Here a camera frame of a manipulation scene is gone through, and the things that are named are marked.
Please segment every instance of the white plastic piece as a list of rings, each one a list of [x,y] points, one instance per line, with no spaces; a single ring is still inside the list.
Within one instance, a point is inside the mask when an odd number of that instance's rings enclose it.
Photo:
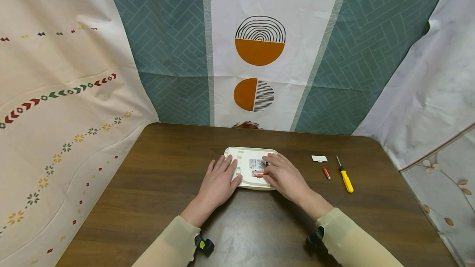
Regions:
[[[318,163],[328,162],[325,156],[312,156],[312,160]]]
[[[241,148],[237,146],[230,146],[224,151],[224,157],[232,155],[233,159],[237,159],[237,168],[233,179],[240,174],[242,175],[242,181],[238,187],[259,191],[275,190],[264,178],[253,176],[253,171],[263,171],[266,167],[266,162],[262,160],[262,157],[270,152],[277,155],[276,151],[270,149]]]

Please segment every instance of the black line pattern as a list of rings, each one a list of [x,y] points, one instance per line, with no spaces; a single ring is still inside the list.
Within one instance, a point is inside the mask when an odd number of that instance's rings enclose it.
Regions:
[[[253,16],[240,24],[235,38],[285,43],[285,28],[274,18]]]
[[[259,129],[259,130],[263,130],[263,129],[264,129],[264,128],[263,128],[261,125],[259,125],[258,123],[251,122],[251,121],[245,121],[245,122],[235,123],[235,124],[232,126],[232,128],[238,128],[238,127],[241,126],[240,128],[253,129],[253,128],[249,128],[249,127],[242,127],[243,125],[244,125],[244,126],[246,126],[246,125],[253,125],[253,126],[255,126],[255,127],[256,127],[257,129]]]
[[[262,80],[257,81],[256,99],[254,99],[254,112],[268,108],[274,101],[274,89]]]

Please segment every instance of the yellow screwdriver handle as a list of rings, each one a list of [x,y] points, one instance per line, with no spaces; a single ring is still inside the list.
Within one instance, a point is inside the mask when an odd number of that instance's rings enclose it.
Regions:
[[[353,186],[351,185],[350,178],[346,174],[346,171],[342,170],[340,171],[340,173],[341,173],[341,176],[343,177],[343,182],[345,183],[346,190],[350,193],[353,193],[354,192]]]

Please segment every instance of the screwdriver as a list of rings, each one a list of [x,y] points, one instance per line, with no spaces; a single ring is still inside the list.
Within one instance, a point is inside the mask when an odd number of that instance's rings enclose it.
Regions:
[[[338,165],[340,165],[340,173],[341,173],[341,176],[343,177],[343,182],[345,183],[346,190],[349,193],[353,193],[354,189],[353,189],[353,186],[351,185],[350,178],[346,174],[346,170],[343,168],[343,166],[341,166],[340,159],[338,159],[338,156],[336,157],[336,159],[338,161]]]

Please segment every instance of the white device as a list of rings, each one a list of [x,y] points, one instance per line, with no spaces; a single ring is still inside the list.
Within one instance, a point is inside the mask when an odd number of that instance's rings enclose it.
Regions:
[[[238,187],[259,191],[275,190],[262,177],[266,167],[266,162],[262,160],[262,157],[270,152],[277,155],[277,152],[271,149],[241,148],[237,146],[230,146],[224,151],[224,157],[232,155],[233,159],[237,159],[237,167],[233,179],[240,174],[242,175],[242,181]]]

